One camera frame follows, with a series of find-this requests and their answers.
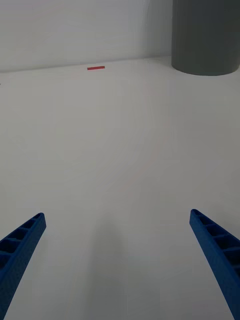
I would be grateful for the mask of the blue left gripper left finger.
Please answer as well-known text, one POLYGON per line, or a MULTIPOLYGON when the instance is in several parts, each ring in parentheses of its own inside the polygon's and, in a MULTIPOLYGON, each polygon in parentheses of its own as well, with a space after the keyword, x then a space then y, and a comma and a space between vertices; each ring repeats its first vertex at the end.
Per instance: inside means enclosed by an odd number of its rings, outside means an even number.
POLYGON ((29 261, 46 229, 40 212, 0 241, 0 319, 4 319, 29 261))

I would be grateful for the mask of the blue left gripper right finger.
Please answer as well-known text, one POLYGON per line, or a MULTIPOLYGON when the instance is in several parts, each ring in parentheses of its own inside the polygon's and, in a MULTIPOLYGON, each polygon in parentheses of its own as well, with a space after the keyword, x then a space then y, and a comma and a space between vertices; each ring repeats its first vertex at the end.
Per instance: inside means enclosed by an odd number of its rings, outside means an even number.
POLYGON ((196 209, 189 224, 233 318, 240 319, 240 240, 196 209))

